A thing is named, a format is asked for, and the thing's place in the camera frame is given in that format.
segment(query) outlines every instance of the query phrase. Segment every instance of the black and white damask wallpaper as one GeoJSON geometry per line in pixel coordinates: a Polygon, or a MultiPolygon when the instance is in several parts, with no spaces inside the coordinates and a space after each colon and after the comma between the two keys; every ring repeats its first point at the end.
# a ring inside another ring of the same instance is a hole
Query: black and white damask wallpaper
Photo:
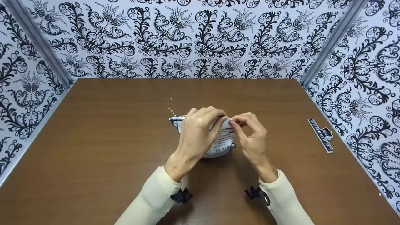
{"type": "Polygon", "coordinates": [[[308,88],[400,215],[400,0],[370,0],[308,88]]]}
{"type": "Polygon", "coordinates": [[[0,1],[0,176],[64,88],[0,1]]]}
{"type": "Polygon", "coordinates": [[[350,0],[26,0],[72,77],[296,78],[350,0]]]}

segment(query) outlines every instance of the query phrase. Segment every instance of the finger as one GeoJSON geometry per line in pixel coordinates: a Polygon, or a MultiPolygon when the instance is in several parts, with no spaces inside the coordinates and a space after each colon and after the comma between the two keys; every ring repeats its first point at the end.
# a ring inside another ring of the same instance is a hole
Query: finger
{"type": "Polygon", "coordinates": [[[192,108],[187,114],[186,116],[189,117],[191,115],[193,115],[195,112],[197,112],[198,110],[196,108],[192,108]]]}
{"type": "Polygon", "coordinates": [[[240,140],[244,140],[247,138],[246,134],[243,132],[240,125],[237,124],[235,121],[229,121],[229,125],[235,131],[236,135],[239,137],[240,140]]]}
{"type": "Polygon", "coordinates": [[[260,123],[260,121],[258,120],[257,116],[256,116],[254,113],[252,113],[252,112],[242,113],[242,114],[240,114],[240,116],[248,116],[248,117],[251,117],[251,118],[253,118],[253,120],[254,120],[258,125],[263,126],[263,125],[260,123]]]}
{"type": "Polygon", "coordinates": [[[207,114],[211,109],[209,109],[209,107],[203,107],[201,109],[199,109],[196,113],[194,113],[194,116],[196,117],[202,117],[205,114],[207,114]]]}
{"type": "Polygon", "coordinates": [[[213,140],[217,138],[218,131],[220,130],[222,124],[225,122],[227,118],[228,117],[220,117],[215,121],[213,127],[210,130],[210,136],[213,138],[213,140]]]}
{"type": "Polygon", "coordinates": [[[215,119],[217,119],[217,117],[220,116],[226,116],[226,112],[223,111],[222,109],[212,109],[210,112],[208,112],[207,114],[204,115],[204,120],[210,124],[212,123],[215,119]]]}
{"type": "Polygon", "coordinates": [[[233,121],[236,123],[238,122],[243,122],[246,123],[247,126],[249,126],[253,131],[261,131],[262,125],[258,124],[251,116],[246,115],[237,115],[231,118],[233,121]]]}

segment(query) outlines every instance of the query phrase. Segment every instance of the cream sleeve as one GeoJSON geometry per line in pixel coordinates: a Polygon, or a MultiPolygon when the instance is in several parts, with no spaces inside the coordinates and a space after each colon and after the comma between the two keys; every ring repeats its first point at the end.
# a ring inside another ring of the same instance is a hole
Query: cream sleeve
{"type": "Polygon", "coordinates": [[[128,206],[114,225],[154,225],[174,206],[170,198],[182,188],[158,167],[144,184],[139,195],[128,206]]]}
{"type": "Polygon", "coordinates": [[[278,170],[278,179],[272,183],[264,183],[261,178],[258,181],[269,198],[267,207],[278,225],[314,225],[282,171],[278,170]]]}
{"type": "MultiPolygon", "coordinates": [[[[278,225],[313,225],[282,171],[278,170],[278,179],[272,183],[264,183],[261,179],[259,182],[269,198],[268,209],[278,225]]],[[[172,180],[164,167],[158,167],[114,225],[155,225],[174,206],[170,195],[183,188],[184,184],[172,180]]]]}

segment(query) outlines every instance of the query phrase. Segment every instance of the small white package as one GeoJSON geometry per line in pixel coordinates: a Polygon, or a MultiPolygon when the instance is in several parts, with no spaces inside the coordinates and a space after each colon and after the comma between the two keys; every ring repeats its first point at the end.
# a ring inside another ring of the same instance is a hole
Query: small white package
{"type": "MultiPolygon", "coordinates": [[[[181,131],[182,122],[185,116],[170,117],[171,123],[181,131]]],[[[208,152],[203,156],[203,158],[216,158],[219,156],[226,155],[230,149],[235,147],[233,139],[236,137],[236,133],[233,131],[232,127],[229,125],[230,118],[224,121],[220,130],[218,131],[217,140],[212,144],[208,152]]]]}

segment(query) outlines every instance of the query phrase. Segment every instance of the black clip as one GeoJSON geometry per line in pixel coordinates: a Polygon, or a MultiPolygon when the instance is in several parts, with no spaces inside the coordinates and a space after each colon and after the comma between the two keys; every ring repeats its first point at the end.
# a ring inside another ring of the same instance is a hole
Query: black clip
{"type": "Polygon", "coordinates": [[[173,195],[170,195],[170,198],[174,200],[176,203],[186,204],[193,197],[192,193],[188,189],[179,189],[179,191],[173,195]]]}
{"type": "Polygon", "coordinates": [[[258,187],[257,189],[255,189],[253,186],[250,186],[250,188],[247,189],[247,190],[244,190],[244,192],[246,193],[247,197],[248,197],[250,200],[253,200],[253,199],[263,199],[263,200],[265,201],[265,204],[266,204],[267,206],[269,206],[269,205],[271,204],[270,198],[268,197],[268,195],[267,195],[265,192],[263,192],[263,191],[261,190],[260,187],[258,187]]]}

